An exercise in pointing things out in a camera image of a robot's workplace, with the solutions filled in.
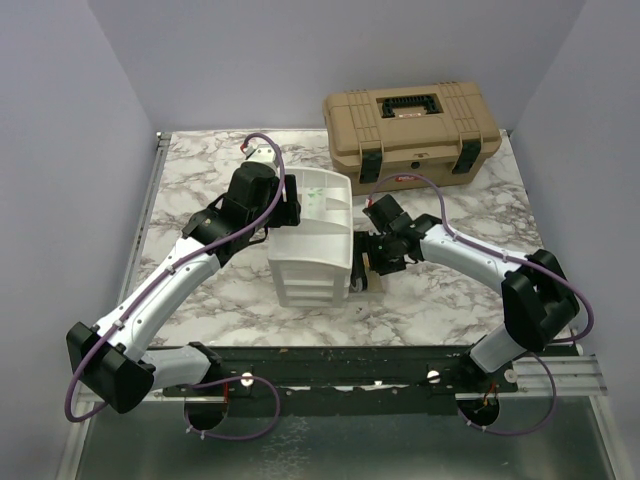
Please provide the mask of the round compact with lid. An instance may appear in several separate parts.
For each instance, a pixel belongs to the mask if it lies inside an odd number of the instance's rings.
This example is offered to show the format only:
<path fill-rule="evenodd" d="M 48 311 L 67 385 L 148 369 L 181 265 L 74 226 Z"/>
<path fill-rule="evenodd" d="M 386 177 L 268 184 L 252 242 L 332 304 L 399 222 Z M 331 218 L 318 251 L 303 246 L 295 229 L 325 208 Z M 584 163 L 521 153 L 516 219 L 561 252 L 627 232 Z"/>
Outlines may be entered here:
<path fill-rule="evenodd" d="M 353 293 L 360 293 L 367 289 L 368 280 L 366 274 L 366 268 L 362 257 L 356 258 L 353 261 L 353 266 L 350 276 L 350 291 Z"/>

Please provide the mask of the gold cap foundation bottle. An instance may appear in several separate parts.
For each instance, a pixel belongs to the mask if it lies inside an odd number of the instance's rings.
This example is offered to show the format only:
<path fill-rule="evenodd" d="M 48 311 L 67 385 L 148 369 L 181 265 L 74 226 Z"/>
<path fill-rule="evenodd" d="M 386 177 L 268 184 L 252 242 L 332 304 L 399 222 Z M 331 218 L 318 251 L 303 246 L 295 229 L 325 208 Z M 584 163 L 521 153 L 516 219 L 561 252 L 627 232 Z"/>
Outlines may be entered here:
<path fill-rule="evenodd" d="M 371 267 L 370 259 L 367 255 L 363 256 L 365 274 L 366 274 L 366 291 L 368 293 L 383 293 L 384 287 L 380 275 Z"/>

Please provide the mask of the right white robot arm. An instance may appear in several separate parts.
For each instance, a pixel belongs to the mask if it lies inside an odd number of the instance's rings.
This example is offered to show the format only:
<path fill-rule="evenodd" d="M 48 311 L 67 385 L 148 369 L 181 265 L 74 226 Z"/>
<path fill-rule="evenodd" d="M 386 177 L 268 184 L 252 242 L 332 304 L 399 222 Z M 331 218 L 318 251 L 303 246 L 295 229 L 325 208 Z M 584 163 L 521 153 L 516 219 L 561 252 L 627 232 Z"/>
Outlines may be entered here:
<path fill-rule="evenodd" d="M 365 237 L 371 269 L 379 275 L 409 261 L 449 267 L 500 295 L 503 323 L 477 341 L 459 367 L 461 383 L 481 391 L 496 371 L 525 353 L 539 353 L 580 311 L 556 257 L 539 249 L 527 255 L 463 237 L 435 216 L 413 219 L 386 195 L 364 209 L 377 232 Z"/>

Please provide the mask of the white plastic drawer organizer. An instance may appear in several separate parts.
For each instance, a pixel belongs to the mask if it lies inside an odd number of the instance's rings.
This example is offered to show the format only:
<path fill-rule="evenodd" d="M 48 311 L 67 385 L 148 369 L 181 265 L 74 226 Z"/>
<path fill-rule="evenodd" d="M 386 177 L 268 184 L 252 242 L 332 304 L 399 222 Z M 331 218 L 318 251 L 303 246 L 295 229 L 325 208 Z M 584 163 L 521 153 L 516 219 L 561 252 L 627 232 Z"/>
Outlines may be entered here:
<path fill-rule="evenodd" d="M 342 307 L 382 299 L 350 291 L 354 222 L 351 181 L 339 173 L 289 167 L 296 177 L 301 220 L 269 233 L 267 259 L 282 307 Z"/>

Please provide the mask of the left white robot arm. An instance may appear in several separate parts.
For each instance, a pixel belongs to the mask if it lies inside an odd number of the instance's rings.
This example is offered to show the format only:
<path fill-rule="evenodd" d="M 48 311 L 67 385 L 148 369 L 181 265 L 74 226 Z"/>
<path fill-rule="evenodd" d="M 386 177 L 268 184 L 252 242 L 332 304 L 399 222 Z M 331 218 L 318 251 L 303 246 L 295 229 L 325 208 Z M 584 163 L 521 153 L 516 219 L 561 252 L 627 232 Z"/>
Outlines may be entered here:
<path fill-rule="evenodd" d="M 254 234 L 300 222 L 296 178 L 247 161 L 228 191 L 194 213 L 158 268 L 93 326 L 76 323 L 66 342 L 75 379 L 123 414 L 153 390 L 189 385 L 206 395 L 220 385 L 219 357 L 200 343 L 151 352 L 159 329 Z"/>

